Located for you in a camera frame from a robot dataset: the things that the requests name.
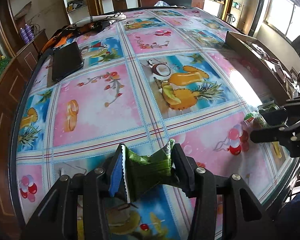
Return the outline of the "dark green snack bag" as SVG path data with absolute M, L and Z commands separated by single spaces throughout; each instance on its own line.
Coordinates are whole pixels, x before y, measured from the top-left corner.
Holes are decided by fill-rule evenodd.
M 253 112 L 250 112 L 245 115 L 243 123 L 247 126 L 248 129 L 258 129 L 258 128 L 268 128 L 273 125 L 269 123 L 264 117 L 268 112 L 278 110 L 279 106 L 275 103 L 274 100 L 266 102 L 262 105 L 259 105 L 257 109 Z

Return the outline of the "green pea snack bag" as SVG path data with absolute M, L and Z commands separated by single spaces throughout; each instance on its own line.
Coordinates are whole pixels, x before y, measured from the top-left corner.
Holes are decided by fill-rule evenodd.
M 158 185 L 193 191 L 194 174 L 180 144 L 170 139 L 151 155 L 138 155 L 126 145 L 121 146 L 122 175 L 128 203 L 135 202 Z

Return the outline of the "cardboard box tray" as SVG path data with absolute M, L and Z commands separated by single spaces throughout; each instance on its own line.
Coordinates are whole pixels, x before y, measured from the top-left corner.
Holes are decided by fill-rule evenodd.
M 254 37 L 227 32 L 225 43 L 238 55 L 244 76 L 263 103 L 279 106 L 300 96 L 300 87 L 285 65 L 270 49 Z

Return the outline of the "electric kettle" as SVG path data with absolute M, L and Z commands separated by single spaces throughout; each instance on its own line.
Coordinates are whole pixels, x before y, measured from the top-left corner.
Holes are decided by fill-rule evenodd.
M 233 24 L 233 23 L 236 21 L 236 19 L 235 19 L 235 17 L 234 17 L 233 14 L 227 13 L 226 18 L 225 18 L 225 21 L 226 21 L 228 24 Z

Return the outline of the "colourful plastic tablecloth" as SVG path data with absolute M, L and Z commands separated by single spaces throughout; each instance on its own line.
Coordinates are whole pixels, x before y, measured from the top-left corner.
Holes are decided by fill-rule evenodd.
M 197 8 L 128 11 L 77 42 L 84 66 L 58 83 L 52 56 L 26 100 L 16 153 L 28 222 L 62 175 L 87 174 L 120 143 L 138 155 L 174 139 L 216 175 L 238 173 L 261 203 L 279 205 L 294 161 L 275 142 L 255 144 L 243 123 L 263 102 L 225 43 L 233 27 Z

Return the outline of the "white plastic bag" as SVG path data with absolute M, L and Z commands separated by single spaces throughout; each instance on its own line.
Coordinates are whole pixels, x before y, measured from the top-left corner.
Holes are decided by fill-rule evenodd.
M 177 5 L 169 5 L 168 3 L 164 2 L 164 1 L 157 1 L 157 3 L 155 3 L 154 7 L 177 7 Z

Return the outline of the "purple bottles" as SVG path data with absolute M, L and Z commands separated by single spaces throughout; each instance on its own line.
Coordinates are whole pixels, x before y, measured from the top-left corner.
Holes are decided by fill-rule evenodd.
M 25 27 L 20 28 L 20 35 L 25 44 L 28 44 L 34 40 L 34 34 L 28 24 L 25 24 Z

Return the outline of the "patterned cloth bag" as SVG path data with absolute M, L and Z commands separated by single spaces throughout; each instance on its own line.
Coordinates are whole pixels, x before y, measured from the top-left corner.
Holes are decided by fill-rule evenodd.
M 40 50 L 39 55 L 43 55 L 48 49 L 65 45 L 67 40 L 71 38 L 80 37 L 91 31 L 98 34 L 106 27 L 114 24 L 115 22 L 125 20 L 126 18 L 127 16 L 122 12 L 85 17 L 73 24 L 58 29 Z

